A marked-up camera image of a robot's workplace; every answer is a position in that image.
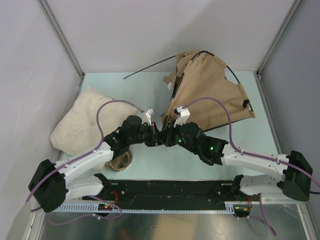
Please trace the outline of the beige fabric pet tent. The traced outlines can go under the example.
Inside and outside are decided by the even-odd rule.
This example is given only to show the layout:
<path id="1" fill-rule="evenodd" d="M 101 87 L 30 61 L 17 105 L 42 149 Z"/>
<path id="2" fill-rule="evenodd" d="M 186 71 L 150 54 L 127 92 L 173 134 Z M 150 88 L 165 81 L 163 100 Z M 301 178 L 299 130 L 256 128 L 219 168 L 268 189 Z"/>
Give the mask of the beige fabric pet tent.
<path id="1" fill-rule="evenodd" d="M 183 106 L 190 112 L 187 122 L 196 123 L 204 131 L 255 118 L 243 85 L 229 81 L 227 68 L 223 69 L 215 57 L 202 53 L 191 61 L 191 56 L 187 56 L 178 63 L 178 69 L 182 67 L 185 69 L 179 74 L 183 74 L 180 86 L 161 116 L 164 129 L 176 120 L 174 109 Z M 175 70 L 164 76 L 165 83 L 173 81 Z"/>

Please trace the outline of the black tent pole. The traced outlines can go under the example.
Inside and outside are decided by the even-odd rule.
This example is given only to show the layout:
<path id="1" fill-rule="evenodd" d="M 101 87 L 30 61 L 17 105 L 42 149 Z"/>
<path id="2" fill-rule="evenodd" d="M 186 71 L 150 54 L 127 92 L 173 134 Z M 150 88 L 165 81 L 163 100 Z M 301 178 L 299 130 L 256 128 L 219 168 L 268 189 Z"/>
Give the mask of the black tent pole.
<path id="1" fill-rule="evenodd" d="M 176 57 L 175 55 L 172 55 L 172 56 L 167 57 L 167 58 L 165 58 L 165 59 L 163 59 L 163 60 L 160 60 L 160 61 L 158 61 L 158 62 L 155 62 L 155 63 L 153 63 L 153 64 L 151 64 L 151 65 L 148 65 L 148 66 L 146 66 L 146 67 L 144 67 L 144 68 L 142 68 L 142 69 L 140 69 L 140 70 L 138 70 L 138 71 L 135 71 L 135 72 L 133 72 L 133 73 L 125 76 L 125 77 L 123 78 L 123 80 L 125 80 L 125 79 L 127 79 L 127 78 L 129 78 L 129 77 L 131 77 L 131 76 L 133 76 L 133 75 L 135 75 L 135 74 L 138 74 L 138 73 L 140 73 L 140 72 L 143 72 L 144 70 L 147 70 L 147 69 L 149 69 L 149 68 L 151 68 L 151 67 L 154 67 L 154 66 L 159 65 L 159 64 L 161 64 L 161 63 L 163 63 L 163 62 L 166 62 L 166 61 L 168 61 L 168 60 L 171 60 L 171 59 L 173 59 L 173 58 L 175 58 L 175 57 Z"/>
<path id="2" fill-rule="evenodd" d="M 238 77 L 236 76 L 236 74 L 232 71 L 232 69 L 223 61 L 221 60 L 219 57 L 215 56 L 213 53 L 207 51 L 207 50 L 193 50 L 193 51 L 188 51 L 188 52 L 183 52 L 183 53 L 179 53 L 177 54 L 176 57 L 176 67 L 175 70 L 173 71 L 174 74 L 174 78 L 173 81 L 171 81 L 171 83 L 173 83 L 173 92 L 172 92 L 172 96 L 171 98 L 176 96 L 176 93 L 179 89 L 179 86 L 181 84 L 181 81 L 183 79 L 183 74 L 179 75 L 180 73 L 183 72 L 183 70 L 185 69 L 185 66 L 182 67 L 182 70 L 179 70 L 178 68 L 178 63 L 185 57 L 191 56 L 190 60 L 193 61 L 194 59 L 196 59 L 199 55 L 201 54 L 207 54 L 210 55 L 212 57 L 215 58 L 215 61 L 223 68 L 223 69 L 228 69 L 231 74 L 234 76 L 235 80 L 237 81 L 238 84 L 240 84 L 241 82 L 239 81 Z"/>

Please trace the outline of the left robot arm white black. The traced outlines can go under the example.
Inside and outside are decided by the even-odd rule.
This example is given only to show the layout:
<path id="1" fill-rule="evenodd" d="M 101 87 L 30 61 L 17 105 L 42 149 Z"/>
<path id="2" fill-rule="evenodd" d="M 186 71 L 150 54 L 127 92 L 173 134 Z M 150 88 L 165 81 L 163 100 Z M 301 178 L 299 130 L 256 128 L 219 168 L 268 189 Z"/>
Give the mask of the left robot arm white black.
<path id="1" fill-rule="evenodd" d="M 85 180 L 76 180 L 77 177 L 126 153 L 131 145 L 155 147 L 158 144 L 158 132 L 155 122 L 130 115 L 121 126 L 84 153 L 57 162 L 43 160 L 28 185 L 30 194 L 27 199 L 34 197 L 45 213 L 56 210 L 70 199 L 86 196 L 107 199 L 111 187 L 106 184 L 107 179 L 102 174 L 95 174 Z"/>

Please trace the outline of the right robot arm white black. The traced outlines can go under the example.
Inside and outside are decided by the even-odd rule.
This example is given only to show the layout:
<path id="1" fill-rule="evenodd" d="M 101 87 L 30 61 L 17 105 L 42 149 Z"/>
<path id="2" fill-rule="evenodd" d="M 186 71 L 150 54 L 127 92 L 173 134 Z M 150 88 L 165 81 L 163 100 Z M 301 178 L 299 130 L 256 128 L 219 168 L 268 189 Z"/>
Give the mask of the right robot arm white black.
<path id="1" fill-rule="evenodd" d="M 166 147 L 179 145 L 209 166 L 235 166 L 259 172 L 258 176 L 234 178 L 231 194 L 238 201 L 247 196 L 278 192 L 296 201 L 310 199 L 313 169 L 298 151 L 290 154 L 249 152 L 226 140 L 207 136 L 194 122 L 167 127 L 158 133 L 158 139 Z"/>

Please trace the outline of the stainless steel pet bowl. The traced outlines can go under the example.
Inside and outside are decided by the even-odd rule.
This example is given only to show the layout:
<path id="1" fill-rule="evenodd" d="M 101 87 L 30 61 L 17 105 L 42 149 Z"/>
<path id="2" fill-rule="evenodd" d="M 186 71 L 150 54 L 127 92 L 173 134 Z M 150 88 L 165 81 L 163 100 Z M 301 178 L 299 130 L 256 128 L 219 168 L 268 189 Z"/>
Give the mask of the stainless steel pet bowl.
<path id="1" fill-rule="evenodd" d="M 118 156 L 117 158 L 106 162 L 105 166 L 113 172 L 121 172 L 127 169 L 131 165 L 132 160 L 133 160 L 133 153 L 129 149 L 127 152 Z"/>

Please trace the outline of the white pompom toy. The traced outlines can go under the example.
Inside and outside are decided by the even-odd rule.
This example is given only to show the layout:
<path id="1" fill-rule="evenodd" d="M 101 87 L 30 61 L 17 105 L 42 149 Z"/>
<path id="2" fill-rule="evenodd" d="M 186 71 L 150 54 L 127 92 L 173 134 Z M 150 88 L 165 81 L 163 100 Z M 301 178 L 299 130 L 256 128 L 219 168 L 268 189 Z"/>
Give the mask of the white pompom toy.
<path id="1" fill-rule="evenodd" d="M 169 82 L 167 84 L 167 88 L 168 88 L 169 91 L 173 91 L 174 88 L 175 88 L 175 82 L 174 81 L 173 82 Z"/>

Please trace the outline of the cream plush cushion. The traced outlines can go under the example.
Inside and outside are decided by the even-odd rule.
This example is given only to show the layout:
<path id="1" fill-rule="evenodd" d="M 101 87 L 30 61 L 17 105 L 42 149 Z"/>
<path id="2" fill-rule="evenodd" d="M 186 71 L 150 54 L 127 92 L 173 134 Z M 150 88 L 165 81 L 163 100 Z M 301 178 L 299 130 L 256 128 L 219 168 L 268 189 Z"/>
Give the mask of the cream plush cushion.
<path id="1" fill-rule="evenodd" d="M 134 106 L 110 102 L 112 100 L 87 87 L 51 133 L 53 147 L 71 156 L 78 155 L 101 141 L 97 121 L 106 136 L 120 127 L 128 116 L 138 113 Z"/>

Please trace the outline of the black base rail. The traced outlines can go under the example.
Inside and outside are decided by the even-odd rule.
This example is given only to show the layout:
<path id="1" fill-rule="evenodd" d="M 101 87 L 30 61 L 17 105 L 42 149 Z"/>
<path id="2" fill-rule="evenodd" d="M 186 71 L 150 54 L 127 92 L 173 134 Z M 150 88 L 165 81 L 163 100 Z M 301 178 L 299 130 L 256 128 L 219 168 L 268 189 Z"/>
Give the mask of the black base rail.
<path id="1" fill-rule="evenodd" d="M 225 202 L 247 202 L 248 195 L 231 180 L 108 180 L 97 197 L 114 201 L 123 210 L 211 211 L 225 210 Z"/>

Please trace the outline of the left aluminium frame post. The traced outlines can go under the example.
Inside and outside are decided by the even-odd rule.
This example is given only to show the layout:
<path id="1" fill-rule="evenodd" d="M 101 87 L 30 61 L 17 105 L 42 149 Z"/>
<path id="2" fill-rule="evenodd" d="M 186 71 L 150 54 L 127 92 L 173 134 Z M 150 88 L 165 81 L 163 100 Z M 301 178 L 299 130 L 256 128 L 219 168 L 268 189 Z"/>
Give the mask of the left aluminium frame post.
<path id="1" fill-rule="evenodd" d="M 74 51 L 72 50 L 52 8 L 50 7 L 49 3 L 47 0 L 37 0 L 41 10 L 43 11 L 45 17 L 47 18 L 50 26 L 52 27 L 52 30 L 54 34 L 56 35 L 58 41 L 60 42 L 63 50 L 65 51 L 67 57 L 69 58 L 73 68 L 79 75 L 81 79 L 84 78 L 85 73 L 83 72 L 75 54 Z"/>

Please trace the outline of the aluminium frame post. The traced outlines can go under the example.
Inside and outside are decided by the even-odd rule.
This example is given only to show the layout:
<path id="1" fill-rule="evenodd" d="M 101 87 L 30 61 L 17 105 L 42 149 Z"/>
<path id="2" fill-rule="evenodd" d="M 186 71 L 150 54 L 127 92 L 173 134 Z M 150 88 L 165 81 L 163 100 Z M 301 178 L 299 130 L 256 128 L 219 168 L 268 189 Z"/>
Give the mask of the aluminium frame post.
<path id="1" fill-rule="evenodd" d="M 74 51 L 72 50 L 52 8 L 50 7 L 49 3 L 47 0 L 37 0 L 41 10 L 43 11 L 45 17 L 47 18 L 50 26 L 52 27 L 52 30 L 54 34 L 56 35 L 58 41 L 60 42 L 63 50 L 65 51 L 67 57 L 69 58 L 73 68 L 79 75 L 81 79 L 84 78 L 85 73 L 83 72 L 75 54 Z"/>
<path id="2" fill-rule="evenodd" d="M 294 0 L 291 7 L 289 8 L 287 14 L 283 22 L 281 23 L 278 31 L 276 32 L 275 37 L 273 38 L 271 45 L 269 46 L 266 54 L 264 55 L 262 62 L 260 63 L 258 69 L 256 70 L 256 76 L 258 80 L 261 80 L 262 73 L 264 72 L 265 68 L 267 67 L 268 63 L 272 59 L 273 55 L 275 54 L 278 46 L 281 44 L 281 41 L 285 37 L 291 23 L 295 19 L 296 15 L 298 14 L 300 8 L 302 7 L 304 0 Z"/>

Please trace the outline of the right aluminium frame post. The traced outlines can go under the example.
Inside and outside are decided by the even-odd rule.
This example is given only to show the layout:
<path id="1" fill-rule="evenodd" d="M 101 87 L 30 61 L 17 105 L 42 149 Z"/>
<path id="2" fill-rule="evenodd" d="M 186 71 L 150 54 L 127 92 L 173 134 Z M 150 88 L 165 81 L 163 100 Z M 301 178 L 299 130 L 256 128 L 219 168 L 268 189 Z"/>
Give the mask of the right aluminium frame post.
<path id="1" fill-rule="evenodd" d="M 283 22 L 281 23 L 278 31 L 276 32 L 275 37 L 273 38 L 271 45 L 269 46 L 266 54 L 264 55 L 262 62 L 260 63 L 258 69 L 256 70 L 256 76 L 258 80 L 261 80 L 262 73 L 264 72 L 265 68 L 267 67 L 268 63 L 272 59 L 273 55 L 275 54 L 278 46 L 281 44 L 281 41 L 285 37 L 291 23 L 295 19 L 296 15 L 298 14 L 300 8 L 302 7 L 304 0 L 294 0 L 291 7 L 289 8 L 287 14 Z"/>

